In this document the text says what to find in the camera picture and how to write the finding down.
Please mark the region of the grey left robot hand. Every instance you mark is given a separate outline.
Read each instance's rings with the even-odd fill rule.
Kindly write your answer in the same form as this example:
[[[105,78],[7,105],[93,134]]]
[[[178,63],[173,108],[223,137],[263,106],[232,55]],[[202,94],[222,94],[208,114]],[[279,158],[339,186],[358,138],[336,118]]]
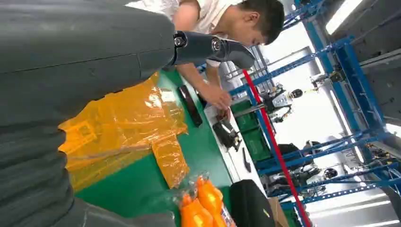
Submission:
[[[0,125],[52,125],[162,68],[254,63],[238,42],[177,31],[165,15],[96,0],[0,3]]]

